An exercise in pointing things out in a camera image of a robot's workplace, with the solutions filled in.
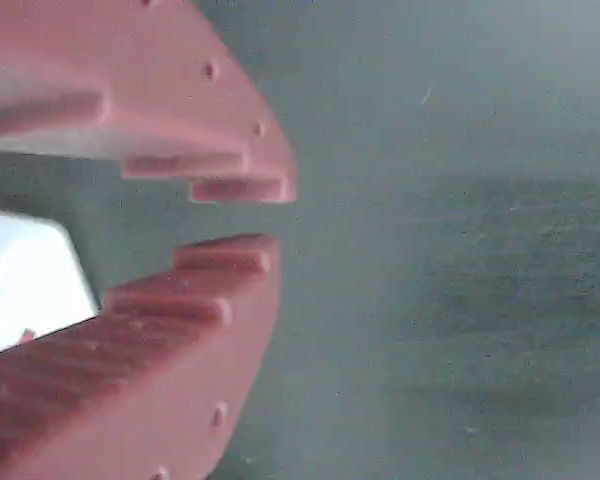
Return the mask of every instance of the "white object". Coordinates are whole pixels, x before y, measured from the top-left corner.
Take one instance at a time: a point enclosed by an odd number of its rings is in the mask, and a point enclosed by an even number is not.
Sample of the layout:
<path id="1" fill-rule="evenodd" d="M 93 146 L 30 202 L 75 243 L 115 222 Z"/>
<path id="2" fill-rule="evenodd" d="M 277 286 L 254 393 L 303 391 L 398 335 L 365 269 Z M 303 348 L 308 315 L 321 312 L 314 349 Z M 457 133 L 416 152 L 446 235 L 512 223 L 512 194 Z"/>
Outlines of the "white object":
<path id="1" fill-rule="evenodd" d="M 96 313 L 65 229 L 0 212 L 0 351 Z"/>

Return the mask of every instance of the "red plastic part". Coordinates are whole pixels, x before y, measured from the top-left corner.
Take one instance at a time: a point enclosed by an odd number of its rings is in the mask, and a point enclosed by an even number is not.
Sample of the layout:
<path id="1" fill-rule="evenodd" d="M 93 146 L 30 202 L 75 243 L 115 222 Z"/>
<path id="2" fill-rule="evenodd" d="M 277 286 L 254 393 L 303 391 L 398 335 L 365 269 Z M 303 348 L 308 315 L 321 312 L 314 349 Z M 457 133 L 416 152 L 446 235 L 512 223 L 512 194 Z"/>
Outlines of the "red plastic part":
<path id="1" fill-rule="evenodd" d="M 275 240 L 175 252 L 89 321 L 0 353 L 0 480 L 205 478 L 278 310 Z"/>
<path id="2" fill-rule="evenodd" d="M 296 196 L 277 120 L 185 0 L 0 0 L 0 150 L 120 160 L 196 201 Z"/>

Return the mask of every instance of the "gray wall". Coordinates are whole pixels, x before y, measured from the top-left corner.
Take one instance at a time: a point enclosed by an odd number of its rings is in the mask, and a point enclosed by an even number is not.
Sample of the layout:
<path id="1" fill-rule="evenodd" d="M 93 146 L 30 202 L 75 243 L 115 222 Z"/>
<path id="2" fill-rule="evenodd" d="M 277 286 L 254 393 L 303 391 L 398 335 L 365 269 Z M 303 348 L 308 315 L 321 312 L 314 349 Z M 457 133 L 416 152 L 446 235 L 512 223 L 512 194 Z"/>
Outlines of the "gray wall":
<path id="1" fill-rule="evenodd" d="M 600 0 L 202 3 L 297 148 L 299 202 L 0 155 L 0 207 L 67 225 L 98 291 L 179 244 L 283 239 L 214 480 L 600 479 Z"/>

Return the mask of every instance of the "red marking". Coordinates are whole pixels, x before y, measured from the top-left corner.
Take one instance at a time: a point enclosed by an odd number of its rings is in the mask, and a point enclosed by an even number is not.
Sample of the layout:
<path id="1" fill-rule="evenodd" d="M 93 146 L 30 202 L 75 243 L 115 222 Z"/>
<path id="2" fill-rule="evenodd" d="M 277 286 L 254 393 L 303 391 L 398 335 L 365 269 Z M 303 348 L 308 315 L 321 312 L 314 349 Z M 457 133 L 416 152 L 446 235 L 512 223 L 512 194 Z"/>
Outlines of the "red marking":
<path id="1" fill-rule="evenodd" d="M 18 342 L 18 345 L 30 342 L 34 338 L 36 338 L 36 332 L 34 332 L 33 330 L 29 330 L 28 328 L 25 328 L 24 332 L 22 332 L 22 337 L 20 337 L 20 341 Z"/>

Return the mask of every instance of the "screw hole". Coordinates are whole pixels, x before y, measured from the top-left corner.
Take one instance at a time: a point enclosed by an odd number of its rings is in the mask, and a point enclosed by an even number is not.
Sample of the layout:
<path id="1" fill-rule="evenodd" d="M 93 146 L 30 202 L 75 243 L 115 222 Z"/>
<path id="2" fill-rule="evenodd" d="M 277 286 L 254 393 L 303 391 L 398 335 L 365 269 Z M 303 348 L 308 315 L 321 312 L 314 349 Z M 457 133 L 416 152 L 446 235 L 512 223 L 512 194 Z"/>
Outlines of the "screw hole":
<path id="1" fill-rule="evenodd" d="M 169 480 L 170 478 L 169 472 L 164 468 L 161 468 L 158 470 L 158 473 L 151 477 L 151 480 Z"/>
<path id="2" fill-rule="evenodd" d="M 211 426 L 214 429 L 222 427 L 227 421 L 228 415 L 229 404 L 227 402 L 220 402 L 218 405 L 216 405 L 216 408 L 213 411 L 213 417 L 211 417 Z"/>
<path id="3" fill-rule="evenodd" d="M 202 69 L 204 76 L 210 82 L 215 82 L 218 80 L 218 75 L 220 72 L 218 71 L 218 66 L 213 62 L 207 62 L 204 64 L 204 68 Z"/>

